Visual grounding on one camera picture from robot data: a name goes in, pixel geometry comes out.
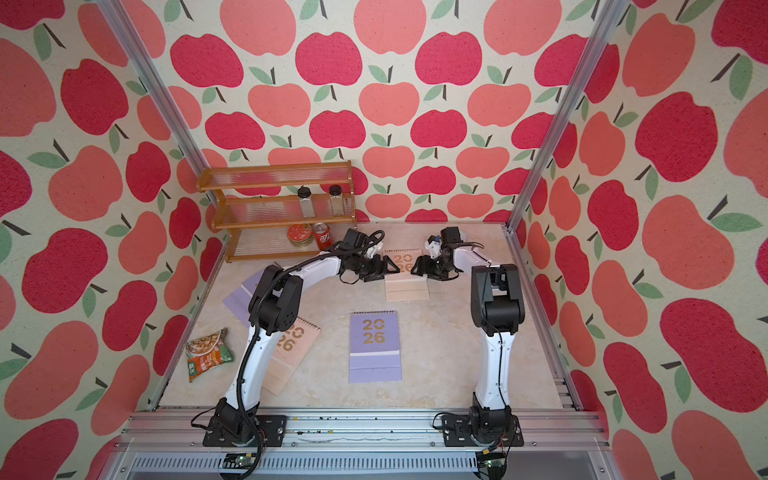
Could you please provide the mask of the pink calendar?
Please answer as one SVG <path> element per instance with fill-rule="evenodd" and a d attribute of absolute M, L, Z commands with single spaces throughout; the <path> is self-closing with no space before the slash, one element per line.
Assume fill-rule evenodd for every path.
<path fill-rule="evenodd" d="M 428 300 L 430 293 L 427 279 L 411 273 L 415 262 L 423 254 L 417 249 L 385 250 L 393 263 L 400 269 L 399 273 L 385 276 L 385 297 L 388 302 Z"/>
<path fill-rule="evenodd" d="M 298 317 L 279 339 L 262 388 L 273 395 L 280 395 L 320 333 L 320 327 Z"/>

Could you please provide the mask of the purple 2026 desk calendar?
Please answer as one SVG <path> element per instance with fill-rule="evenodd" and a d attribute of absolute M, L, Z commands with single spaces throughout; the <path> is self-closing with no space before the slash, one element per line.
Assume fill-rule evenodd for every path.
<path fill-rule="evenodd" d="M 394 310 L 350 315 L 349 382 L 402 380 L 398 314 Z"/>

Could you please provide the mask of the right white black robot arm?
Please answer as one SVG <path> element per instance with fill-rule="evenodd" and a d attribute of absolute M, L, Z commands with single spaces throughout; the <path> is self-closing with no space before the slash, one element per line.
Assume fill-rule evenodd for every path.
<path fill-rule="evenodd" d="M 464 275 L 470 281 L 470 315 L 483 335 L 483 366 L 469 410 L 474 436 L 497 437 L 512 428 L 508 376 L 512 346 L 525 320 L 525 304 L 518 266 L 496 264 L 478 252 L 476 242 L 450 242 L 431 236 L 427 253 L 411 273 L 449 281 Z"/>

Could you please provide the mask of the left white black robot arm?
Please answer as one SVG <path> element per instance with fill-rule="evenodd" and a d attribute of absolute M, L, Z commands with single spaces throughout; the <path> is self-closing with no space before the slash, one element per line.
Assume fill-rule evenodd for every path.
<path fill-rule="evenodd" d="M 399 271 L 385 255 L 353 251 L 323 252 L 288 268 L 266 267 L 248 305 L 250 328 L 238 373 L 216 409 L 219 421 L 236 434 L 257 431 L 262 384 L 278 341 L 298 317 L 304 290 L 346 272 L 376 281 Z"/>

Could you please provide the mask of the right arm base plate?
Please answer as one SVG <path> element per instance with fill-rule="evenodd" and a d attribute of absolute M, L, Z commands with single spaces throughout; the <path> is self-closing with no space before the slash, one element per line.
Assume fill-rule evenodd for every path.
<path fill-rule="evenodd" d="M 523 447 L 525 441 L 517 416 L 512 415 L 500 428 L 475 428 L 468 415 L 445 413 L 436 429 L 442 434 L 446 447 L 491 448 Z"/>

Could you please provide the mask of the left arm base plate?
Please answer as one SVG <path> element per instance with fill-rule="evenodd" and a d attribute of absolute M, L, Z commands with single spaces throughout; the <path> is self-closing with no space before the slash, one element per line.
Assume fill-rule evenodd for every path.
<path fill-rule="evenodd" d="M 280 447 L 283 443 L 287 417 L 284 415 L 257 415 L 254 422 L 266 447 Z M 206 428 L 202 444 L 205 447 L 256 447 L 254 433 L 233 434 L 216 418 Z"/>

